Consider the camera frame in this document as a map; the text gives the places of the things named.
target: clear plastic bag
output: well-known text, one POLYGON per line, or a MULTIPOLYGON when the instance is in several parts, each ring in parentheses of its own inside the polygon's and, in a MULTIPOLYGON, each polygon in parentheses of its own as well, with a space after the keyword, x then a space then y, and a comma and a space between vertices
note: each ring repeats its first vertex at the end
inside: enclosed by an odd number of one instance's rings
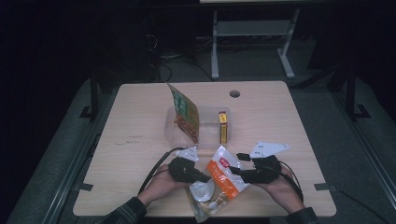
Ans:
POLYGON ((195 182, 190 186, 189 198, 198 223, 213 216, 248 186, 241 176, 231 172, 230 166, 244 170, 240 161, 221 146, 204 171, 212 179, 207 183, 195 182))

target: person's left hand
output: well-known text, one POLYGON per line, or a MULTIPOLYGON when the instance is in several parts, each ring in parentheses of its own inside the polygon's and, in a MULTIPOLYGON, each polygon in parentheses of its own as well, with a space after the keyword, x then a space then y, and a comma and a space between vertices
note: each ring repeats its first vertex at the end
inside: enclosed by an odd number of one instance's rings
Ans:
POLYGON ((147 207, 153 201, 161 199, 174 189, 186 188, 190 183, 176 182, 168 172, 168 165, 162 165, 148 186, 137 198, 147 207))

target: hand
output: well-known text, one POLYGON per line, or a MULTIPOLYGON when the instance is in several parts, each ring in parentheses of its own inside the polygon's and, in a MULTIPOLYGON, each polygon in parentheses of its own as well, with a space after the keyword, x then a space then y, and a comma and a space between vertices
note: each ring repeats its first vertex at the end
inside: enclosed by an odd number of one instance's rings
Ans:
POLYGON ((168 165, 162 165, 137 198, 148 207, 150 203, 161 199, 174 189, 186 188, 189 185, 189 183, 176 182, 168 172, 168 165))
MULTIPOLYGON (((292 178, 291 171, 283 165, 281 172, 292 178)), ((281 175, 269 184, 254 185, 267 191, 271 195, 272 199, 283 207, 289 214, 305 208, 303 202, 294 191, 291 184, 281 175)))

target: sleeve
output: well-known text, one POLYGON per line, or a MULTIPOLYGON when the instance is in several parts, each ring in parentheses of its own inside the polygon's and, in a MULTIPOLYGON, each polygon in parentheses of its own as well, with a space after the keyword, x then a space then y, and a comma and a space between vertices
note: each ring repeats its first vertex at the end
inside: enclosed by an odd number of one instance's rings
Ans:
POLYGON ((286 217, 289 224, 319 224, 317 215, 312 207, 307 207, 286 217))
POLYGON ((146 215, 146 207, 136 197, 118 207, 109 215, 101 219, 98 223, 101 224, 117 224, 127 223, 136 224, 146 215))

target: wooden table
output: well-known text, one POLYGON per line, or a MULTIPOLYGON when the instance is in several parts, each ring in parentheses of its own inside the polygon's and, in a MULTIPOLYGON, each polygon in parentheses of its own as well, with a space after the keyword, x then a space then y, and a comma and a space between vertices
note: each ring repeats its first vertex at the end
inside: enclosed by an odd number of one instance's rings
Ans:
MULTIPOLYGON (((304 203, 318 216, 336 212, 329 191, 316 191, 324 183, 318 161, 309 143, 288 87, 281 81, 175 83, 197 106, 227 106, 231 111, 232 137, 227 149, 249 153, 257 141, 287 143, 290 149, 276 154, 297 174, 304 203), (239 91, 233 98, 230 91, 239 91)), ((166 84, 128 84, 120 87, 97 146, 74 213, 103 216, 135 196, 147 174, 171 148, 164 136, 167 110, 173 105, 166 84)), ((199 150, 197 168, 204 170, 216 148, 199 150)), ((175 156, 171 155, 165 163, 175 156)), ((285 216, 262 189, 252 185, 242 191, 216 217, 285 216)), ((150 217, 193 217, 187 192, 179 190, 154 202, 150 217)))

